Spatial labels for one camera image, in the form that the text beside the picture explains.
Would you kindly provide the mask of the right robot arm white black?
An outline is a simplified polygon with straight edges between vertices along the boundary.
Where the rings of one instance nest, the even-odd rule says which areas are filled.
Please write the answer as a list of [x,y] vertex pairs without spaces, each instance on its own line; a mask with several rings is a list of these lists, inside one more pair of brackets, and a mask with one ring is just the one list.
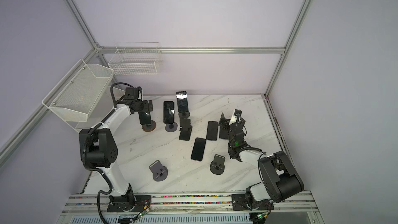
[[241,110],[235,110],[230,119],[221,114],[219,120],[220,129],[227,133],[230,159],[255,166],[260,177],[260,182],[247,187],[244,194],[232,195],[233,208],[271,211],[274,203],[304,191],[304,183],[285,152],[267,155],[245,141],[245,123]]

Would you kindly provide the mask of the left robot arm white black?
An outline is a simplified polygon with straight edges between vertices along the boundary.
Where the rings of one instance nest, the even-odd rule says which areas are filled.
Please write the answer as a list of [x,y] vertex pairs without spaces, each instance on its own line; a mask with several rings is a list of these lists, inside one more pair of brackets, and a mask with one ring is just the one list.
[[118,100],[111,95],[111,99],[112,110],[95,126],[80,131],[80,158],[86,170],[97,172],[106,181],[109,190],[102,190],[102,194],[121,197],[131,193],[132,189],[116,162],[118,147],[114,133],[135,113],[139,114],[141,125],[151,125],[153,102],[134,95],[124,95]]

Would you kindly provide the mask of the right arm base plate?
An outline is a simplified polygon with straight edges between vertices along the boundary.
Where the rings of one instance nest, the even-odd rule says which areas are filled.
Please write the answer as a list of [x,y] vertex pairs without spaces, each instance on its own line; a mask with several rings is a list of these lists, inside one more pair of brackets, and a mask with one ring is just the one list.
[[274,205],[270,199],[257,201],[249,193],[232,194],[231,198],[234,211],[272,211],[274,209]]

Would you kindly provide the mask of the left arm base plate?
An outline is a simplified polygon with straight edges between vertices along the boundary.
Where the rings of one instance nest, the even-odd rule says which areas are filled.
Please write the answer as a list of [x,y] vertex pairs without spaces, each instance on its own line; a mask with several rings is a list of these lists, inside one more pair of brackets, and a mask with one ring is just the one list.
[[143,196],[120,196],[120,197],[109,197],[110,202],[107,208],[107,212],[116,213],[116,212],[141,212],[144,210],[144,207],[149,207],[151,204],[151,196],[143,195]]

